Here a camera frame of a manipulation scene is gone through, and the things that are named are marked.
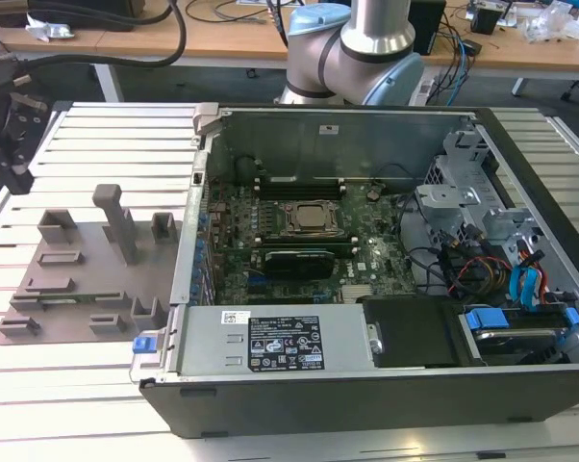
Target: cpu socket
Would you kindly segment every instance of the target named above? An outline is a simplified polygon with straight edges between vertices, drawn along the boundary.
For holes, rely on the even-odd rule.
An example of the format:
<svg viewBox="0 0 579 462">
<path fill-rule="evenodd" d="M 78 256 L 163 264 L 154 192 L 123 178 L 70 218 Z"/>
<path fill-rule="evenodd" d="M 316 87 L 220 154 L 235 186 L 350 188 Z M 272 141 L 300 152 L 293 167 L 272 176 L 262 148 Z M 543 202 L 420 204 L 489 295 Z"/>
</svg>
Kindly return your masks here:
<svg viewBox="0 0 579 462">
<path fill-rule="evenodd" d="M 285 204 L 286 235 L 336 234 L 339 231 L 336 205 L 327 200 Z"/>
</svg>

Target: motherboard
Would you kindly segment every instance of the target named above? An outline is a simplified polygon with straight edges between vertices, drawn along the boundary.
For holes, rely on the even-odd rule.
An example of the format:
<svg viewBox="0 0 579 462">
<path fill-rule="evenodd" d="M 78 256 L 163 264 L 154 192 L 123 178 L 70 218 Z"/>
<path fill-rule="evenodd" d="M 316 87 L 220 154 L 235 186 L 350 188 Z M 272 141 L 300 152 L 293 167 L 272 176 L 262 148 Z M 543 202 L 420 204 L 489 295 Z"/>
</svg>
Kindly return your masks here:
<svg viewBox="0 0 579 462">
<path fill-rule="evenodd" d="M 310 199 L 210 185 L 214 303 L 354 303 L 415 293 L 395 231 L 396 197 L 372 183 L 339 190 Z"/>
</svg>

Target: connector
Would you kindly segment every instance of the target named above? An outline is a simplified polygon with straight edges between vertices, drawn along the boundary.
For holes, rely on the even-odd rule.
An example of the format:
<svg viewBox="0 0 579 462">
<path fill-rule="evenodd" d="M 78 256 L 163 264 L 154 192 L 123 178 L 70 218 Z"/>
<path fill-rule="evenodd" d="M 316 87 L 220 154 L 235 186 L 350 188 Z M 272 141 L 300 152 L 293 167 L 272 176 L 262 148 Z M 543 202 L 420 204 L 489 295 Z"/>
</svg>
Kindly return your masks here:
<svg viewBox="0 0 579 462">
<path fill-rule="evenodd" d="M 521 263 L 520 263 L 520 267 L 521 268 L 527 268 L 530 267 L 531 265 L 533 265 L 534 263 L 537 263 L 539 260 L 541 260 L 544 257 L 544 253 L 541 250 L 538 250 L 535 253 L 532 253 L 531 255 L 529 255 L 529 257 L 527 257 L 526 259 L 524 259 Z"/>
</svg>

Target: wooden desk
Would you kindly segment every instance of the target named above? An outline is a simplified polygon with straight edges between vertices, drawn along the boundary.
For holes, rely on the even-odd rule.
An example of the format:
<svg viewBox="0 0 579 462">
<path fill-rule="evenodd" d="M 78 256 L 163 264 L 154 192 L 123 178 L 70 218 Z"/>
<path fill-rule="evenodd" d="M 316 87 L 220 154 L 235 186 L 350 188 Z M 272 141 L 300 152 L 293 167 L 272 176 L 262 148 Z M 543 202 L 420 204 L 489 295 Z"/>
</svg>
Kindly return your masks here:
<svg viewBox="0 0 579 462">
<path fill-rule="evenodd" d="M 179 0 L 181 10 L 188 0 Z M 199 17 L 215 20 L 212 6 L 220 0 L 199 0 L 190 12 Z M 566 39 L 528 43 L 517 29 L 497 28 L 492 36 L 472 34 L 468 22 L 454 16 L 454 8 L 466 0 L 448 0 L 446 9 L 453 25 L 464 39 L 483 45 L 472 75 L 498 77 L 526 77 L 542 79 L 579 80 L 579 41 Z M 165 8 L 165 0 L 147 0 L 145 14 L 155 15 Z M 256 11 L 256 7 L 228 5 L 227 14 L 240 15 Z M 293 9 L 284 9 L 286 26 Z M 187 46 L 177 65 L 207 65 L 230 67 L 284 68 L 287 50 L 281 42 L 268 15 L 263 13 L 265 25 L 224 23 L 210 24 L 186 18 Z M 75 39 L 53 40 L 43 43 L 24 30 L 1 29 L 0 38 L 12 51 L 25 58 L 67 52 L 99 53 L 143 59 L 158 59 L 172 53 L 178 40 L 175 20 L 150 26 L 137 27 L 131 33 L 78 31 Z M 443 38 L 437 38 L 431 56 L 424 57 L 430 75 L 449 65 L 452 48 Z M 120 100 L 120 88 L 109 66 L 97 65 L 100 83 L 107 100 Z"/>
</svg>

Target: blue cable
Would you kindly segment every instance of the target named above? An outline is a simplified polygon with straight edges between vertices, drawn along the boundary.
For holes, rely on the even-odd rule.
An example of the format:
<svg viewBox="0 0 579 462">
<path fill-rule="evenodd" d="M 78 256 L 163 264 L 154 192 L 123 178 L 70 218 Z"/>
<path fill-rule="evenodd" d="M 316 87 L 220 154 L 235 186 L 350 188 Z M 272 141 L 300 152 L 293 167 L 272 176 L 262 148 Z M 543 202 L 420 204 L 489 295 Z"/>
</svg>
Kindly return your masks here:
<svg viewBox="0 0 579 462">
<path fill-rule="evenodd" d="M 463 41 L 461 40 L 461 37 L 458 34 L 456 35 L 456 40 L 459 42 L 459 46 L 461 47 L 461 69 L 459 69 L 460 71 L 456 79 L 456 84 L 454 85 L 452 94 L 450 94 L 450 99 L 447 100 L 446 106 L 450 106 L 454 102 L 454 99 L 456 98 L 457 94 L 461 89 L 461 81 L 463 80 L 463 76 L 465 75 L 465 66 L 466 66 L 465 45 L 463 44 Z"/>
</svg>

